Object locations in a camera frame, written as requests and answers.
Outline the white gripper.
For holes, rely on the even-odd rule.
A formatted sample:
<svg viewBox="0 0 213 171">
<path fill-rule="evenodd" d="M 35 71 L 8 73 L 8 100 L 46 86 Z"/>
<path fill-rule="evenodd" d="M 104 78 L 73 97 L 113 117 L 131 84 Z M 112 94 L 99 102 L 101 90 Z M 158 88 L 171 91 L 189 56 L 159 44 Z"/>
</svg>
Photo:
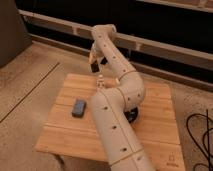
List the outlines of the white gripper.
<svg viewBox="0 0 213 171">
<path fill-rule="evenodd" d="M 102 56 L 102 52 L 100 50 L 100 48 L 93 43 L 91 50 L 90 50 L 90 54 L 89 54 L 89 63 L 91 64 L 91 71 L 92 73 L 96 73 L 99 72 L 99 66 L 98 63 L 94 63 L 98 58 L 100 58 Z M 107 64 L 107 59 L 104 57 L 100 64 L 101 65 L 106 65 Z"/>
</svg>

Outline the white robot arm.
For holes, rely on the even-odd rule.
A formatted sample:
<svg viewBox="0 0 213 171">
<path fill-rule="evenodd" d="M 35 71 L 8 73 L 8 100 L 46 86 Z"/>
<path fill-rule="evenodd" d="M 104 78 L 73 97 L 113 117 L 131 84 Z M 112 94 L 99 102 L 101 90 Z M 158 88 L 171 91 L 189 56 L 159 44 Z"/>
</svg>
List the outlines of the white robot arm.
<svg viewBox="0 0 213 171">
<path fill-rule="evenodd" d="M 99 87 L 91 98 L 91 112 L 111 171 L 156 171 L 124 113 L 137 108 L 145 98 L 139 72 L 116 48 L 113 24 L 92 28 L 94 43 L 90 63 L 105 57 L 120 84 Z"/>
</svg>

